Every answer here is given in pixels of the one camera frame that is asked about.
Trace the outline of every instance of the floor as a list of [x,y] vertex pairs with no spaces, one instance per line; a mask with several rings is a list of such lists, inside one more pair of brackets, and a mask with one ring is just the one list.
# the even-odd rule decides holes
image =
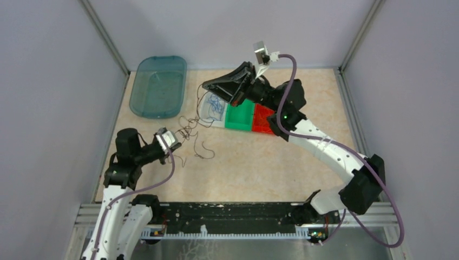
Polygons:
[[[196,116],[196,90],[204,81],[222,76],[230,70],[190,70],[187,72],[185,99],[179,116]],[[290,69],[272,69],[265,73],[272,86],[290,78]],[[163,126],[176,131],[179,116],[171,119],[146,119],[134,115],[129,108],[129,98],[135,73],[131,73],[124,95],[109,156],[115,152],[116,133],[124,128],[136,128],[146,140]],[[296,78],[301,79],[307,104],[301,111],[325,133],[353,147],[349,126],[332,69],[300,69]],[[178,162],[174,176],[162,186],[148,191],[163,202],[285,202],[303,201],[313,191],[341,184],[337,175],[300,147],[269,134],[242,132],[224,128],[198,126],[195,156],[194,137],[185,140],[174,152]],[[143,175],[137,189],[160,182],[169,175],[171,165],[159,162],[142,168]],[[96,201],[102,199],[100,180]]]

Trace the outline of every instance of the transparent container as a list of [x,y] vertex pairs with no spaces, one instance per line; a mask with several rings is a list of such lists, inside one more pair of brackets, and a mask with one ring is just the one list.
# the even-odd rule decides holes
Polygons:
[[178,115],[185,93],[186,70],[186,61],[178,56],[143,60],[135,74],[130,110],[150,119]]

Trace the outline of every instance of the blue scribble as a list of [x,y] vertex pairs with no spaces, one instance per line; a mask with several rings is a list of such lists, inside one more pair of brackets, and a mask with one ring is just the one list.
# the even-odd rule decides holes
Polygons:
[[215,94],[211,94],[209,98],[206,100],[209,106],[209,119],[215,120],[215,121],[221,121],[223,117],[223,112],[225,109],[225,102],[223,99],[219,98]]

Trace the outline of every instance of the red tray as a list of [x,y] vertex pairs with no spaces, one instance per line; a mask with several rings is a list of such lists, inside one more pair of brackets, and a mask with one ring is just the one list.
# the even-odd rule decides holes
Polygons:
[[252,131],[258,133],[273,134],[273,132],[270,129],[270,124],[266,120],[266,118],[272,114],[274,114],[273,110],[263,107],[259,104],[255,104]]

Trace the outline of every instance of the cable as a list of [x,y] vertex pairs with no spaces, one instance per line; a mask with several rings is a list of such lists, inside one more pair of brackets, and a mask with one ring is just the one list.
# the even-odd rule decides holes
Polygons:
[[94,240],[94,250],[93,250],[93,253],[91,255],[91,260],[94,260],[95,257],[96,257],[96,252],[98,251],[100,238],[102,236],[103,223],[105,222],[105,218],[107,216],[107,213],[108,213],[109,209],[112,208],[113,204],[115,204],[119,199],[122,199],[124,197],[131,196],[131,195],[134,195],[134,194],[138,194],[138,193],[141,193],[141,192],[148,191],[148,190],[151,190],[153,188],[156,188],[156,187],[164,184],[165,182],[167,182],[172,177],[172,175],[174,175],[174,171],[175,171],[174,155],[172,155],[172,151],[169,148],[169,146],[167,146],[167,143],[164,140],[164,138],[162,137],[162,135],[158,134],[158,136],[161,139],[162,143],[165,145],[167,153],[169,154],[169,157],[171,158],[171,161],[172,161],[171,173],[169,174],[169,176],[166,179],[164,179],[164,180],[162,180],[162,181],[160,181],[160,182],[158,182],[156,184],[153,184],[152,186],[148,186],[148,187],[145,187],[145,188],[141,188],[140,190],[131,191],[131,192],[128,192],[128,193],[121,194],[118,197],[114,198],[112,201],[110,201],[110,203],[107,205],[107,207],[103,211],[103,214],[102,214],[102,217],[101,217],[101,221],[100,221],[99,226],[97,228],[97,235],[96,235],[96,239]]
[[[287,100],[287,96],[288,96],[288,93],[290,92],[290,89],[293,85],[293,80],[295,79],[295,74],[297,73],[297,61],[295,60],[295,58],[290,55],[290,54],[280,54],[279,55],[279,58],[288,58],[292,61],[293,63],[293,69],[292,69],[292,75],[290,77],[290,80],[288,81],[288,85],[287,87],[285,88],[285,92],[284,92],[284,95],[282,96],[281,100],[280,100],[280,103],[279,103],[279,107],[278,107],[278,113],[276,115],[276,119],[277,119],[277,125],[279,126],[280,130],[288,135],[291,135],[293,137],[298,137],[298,138],[307,138],[307,139],[313,139],[313,140],[321,140],[320,137],[317,137],[317,136],[313,136],[313,135],[303,135],[303,134],[296,134],[296,133],[291,133],[289,131],[287,131],[281,124],[281,120],[280,120],[280,114],[281,114],[281,111],[282,111],[282,107],[284,106],[284,103],[285,103],[285,100]],[[398,207],[397,205],[395,204],[395,201],[394,199],[392,198],[391,194],[389,193],[388,189],[386,188],[386,186],[384,185],[383,181],[381,180],[381,178],[378,176],[378,174],[375,172],[375,170],[373,170],[373,168],[368,164],[368,162],[366,162],[356,151],[354,151],[353,149],[347,147],[346,145],[344,144],[341,144],[340,142],[336,142],[334,140],[330,140],[330,139],[325,139],[324,141],[329,141],[330,143],[338,146],[338,147],[341,147],[345,150],[347,150],[349,153],[351,153],[352,155],[354,155],[357,159],[359,159],[363,165],[365,165],[365,167],[371,172],[371,174],[373,175],[373,177],[376,179],[376,181],[378,182],[378,184],[381,186],[381,188],[383,189],[383,191],[386,193],[388,199],[389,199],[389,202],[392,204],[392,207],[394,208],[394,213],[395,213],[395,216],[397,217],[397,221],[398,221],[398,226],[400,228],[400,236],[398,238],[398,241],[395,243],[395,244],[386,244],[384,242],[382,242],[381,240],[379,240],[358,218],[357,218],[357,215],[353,212],[350,212],[351,215],[356,219],[357,223],[362,227],[362,229],[371,237],[373,238],[373,240],[375,240],[378,244],[380,245],[383,245],[383,246],[386,246],[387,248],[396,248],[398,246],[400,246],[403,242],[403,239],[405,238],[405,228],[404,228],[404,225],[403,225],[403,221],[402,221],[402,217],[400,216],[400,212],[398,210]],[[333,233],[335,233],[338,228],[339,228],[340,225],[337,226],[337,228],[334,230]]]

